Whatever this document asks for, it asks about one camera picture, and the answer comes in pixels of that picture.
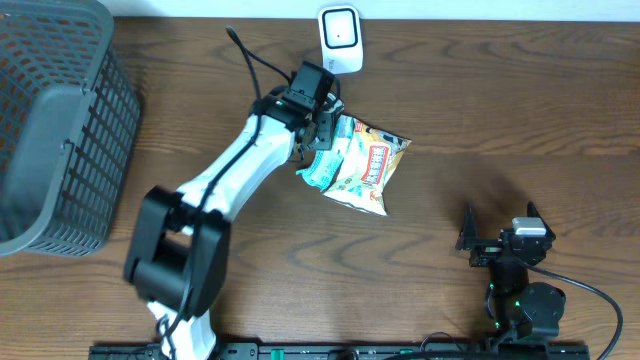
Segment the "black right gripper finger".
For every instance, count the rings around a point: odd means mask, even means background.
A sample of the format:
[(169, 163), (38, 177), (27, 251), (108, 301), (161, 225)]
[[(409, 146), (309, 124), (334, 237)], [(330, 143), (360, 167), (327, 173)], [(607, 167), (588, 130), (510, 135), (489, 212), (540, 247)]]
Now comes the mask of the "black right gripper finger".
[(550, 241), (556, 240), (556, 234), (551, 230), (550, 226), (543, 219), (533, 201), (529, 201), (527, 203), (527, 217), (535, 219), (532, 221), (532, 226), (530, 227), (530, 229), (526, 231), (527, 235), (544, 236)]
[(464, 220), (456, 240), (455, 249), (470, 251), (476, 245), (477, 241), (478, 236), (472, 208), (469, 203), (466, 203)]

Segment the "yellow snack bag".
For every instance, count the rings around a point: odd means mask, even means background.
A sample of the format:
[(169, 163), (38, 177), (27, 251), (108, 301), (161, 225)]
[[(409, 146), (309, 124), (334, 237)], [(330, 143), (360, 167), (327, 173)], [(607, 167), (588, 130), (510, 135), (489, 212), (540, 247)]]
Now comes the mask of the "yellow snack bag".
[(386, 216), (383, 190), (411, 140), (342, 117), (349, 124), (349, 145), (335, 182), (323, 195), (356, 210)]

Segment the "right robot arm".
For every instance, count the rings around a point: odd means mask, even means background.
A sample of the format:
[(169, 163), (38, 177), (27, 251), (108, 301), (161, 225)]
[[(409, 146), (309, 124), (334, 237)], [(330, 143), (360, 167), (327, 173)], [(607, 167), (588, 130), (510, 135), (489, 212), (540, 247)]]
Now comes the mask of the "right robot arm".
[(495, 321), (495, 333), (482, 341), (482, 348), (497, 353), (508, 347), (531, 346), (543, 350), (559, 335), (566, 295), (544, 282), (531, 282), (529, 272), (546, 258), (556, 236), (535, 205), (527, 204), (527, 215), (512, 219), (493, 239), (478, 235), (470, 206), (456, 248), (469, 253), (471, 267), (489, 270), (485, 309)]

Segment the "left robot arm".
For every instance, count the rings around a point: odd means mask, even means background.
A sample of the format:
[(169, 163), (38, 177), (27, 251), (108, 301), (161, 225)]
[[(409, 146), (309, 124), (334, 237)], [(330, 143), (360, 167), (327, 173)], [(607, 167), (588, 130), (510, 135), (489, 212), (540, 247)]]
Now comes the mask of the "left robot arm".
[(234, 142), (175, 191), (144, 197), (124, 279), (146, 302), (162, 359), (207, 359), (217, 338), (209, 310), (224, 285), (231, 226), (260, 184), (297, 151), (327, 150), (342, 102), (329, 70), (304, 62), (286, 86), (258, 97)]

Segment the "teal wipes packet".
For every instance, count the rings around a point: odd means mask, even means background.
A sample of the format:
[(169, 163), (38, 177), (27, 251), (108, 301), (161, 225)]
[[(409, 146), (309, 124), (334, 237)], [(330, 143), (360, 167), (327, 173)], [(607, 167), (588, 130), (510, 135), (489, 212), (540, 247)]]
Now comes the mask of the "teal wipes packet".
[(346, 158), (353, 135), (355, 118), (341, 115), (337, 121), (330, 150), (318, 150), (312, 163), (296, 171), (304, 182), (325, 192), (334, 182), (343, 161)]

